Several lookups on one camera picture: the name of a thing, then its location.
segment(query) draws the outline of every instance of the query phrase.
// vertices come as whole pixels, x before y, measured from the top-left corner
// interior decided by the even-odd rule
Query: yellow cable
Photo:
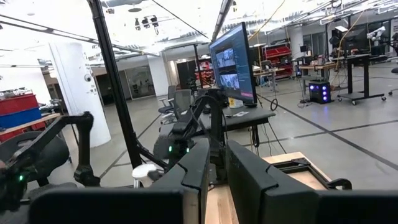
[[[275,15],[275,13],[283,6],[283,4],[285,3],[286,0],[283,0],[282,3],[280,4],[280,6],[274,11],[274,13],[272,13],[272,15],[270,16],[270,18],[268,20],[266,20],[266,22],[260,27],[260,29],[258,29],[251,37],[249,37],[249,40],[251,40],[255,35],[257,35],[260,30],[267,25],[267,23],[272,19],[272,17]]]

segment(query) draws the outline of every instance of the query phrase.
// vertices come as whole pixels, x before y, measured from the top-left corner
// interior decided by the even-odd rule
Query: red storage bin
[[[14,136],[17,136],[18,134],[22,134],[23,132],[24,132],[24,129],[19,129],[19,130],[16,130],[16,131],[13,131],[13,132],[10,132],[7,134],[2,134],[2,135],[0,135],[0,142],[7,141],[8,139],[10,139]]]
[[[0,100],[0,115],[15,113],[39,107],[36,96],[33,93],[22,96],[15,96],[9,99]]]

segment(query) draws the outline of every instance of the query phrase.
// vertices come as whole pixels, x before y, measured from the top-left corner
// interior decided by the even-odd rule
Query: wooden table
[[[28,127],[30,127],[32,125],[39,124],[41,122],[46,122],[48,120],[58,118],[59,116],[61,116],[61,114],[59,114],[59,113],[50,114],[50,115],[45,116],[43,118],[28,122],[28,123],[25,123],[25,124],[18,125],[16,127],[7,128],[5,131],[0,131],[0,135],[11,133],[13,131],[17,131],[17,130],[20,130],[20,129],[28,128]]]
[[[270,164],[278,162],[290,161],[292,159],[306,158],[301,152],[294,152],[278,156],[270,156],[263,158]],[[311,165],[321,175],[330,181],[319,168],[311,162]],[[316,190],[325,190],[324,186],[308,171],[289,174],[296,180],[304,183]],[[231,191],[228,185],[219,186],[209,191],[207,194],[206,205],[206,224],[238,224],[238,217],[236,216],[235,206],[232,199]]]
[[[328,63],[326,65],[301,65],[298,68],[306,70],[325,70],[325,69],[336,68],[336,63]]]

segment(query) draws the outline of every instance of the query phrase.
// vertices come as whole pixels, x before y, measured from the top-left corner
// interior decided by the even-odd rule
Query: computer tower
[[[310,89],[310,101],[319,104],[330,103],[330,84],[329,82],[315,82],[308,83]]]

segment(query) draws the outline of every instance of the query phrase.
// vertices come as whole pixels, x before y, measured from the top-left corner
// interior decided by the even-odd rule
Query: security camera
[[[91,77],[90,74],[86,74],[86,75],[85,75],[85,80],[86,80],[86,82],[90,82],[91,79],[92,79],[92,77]]]

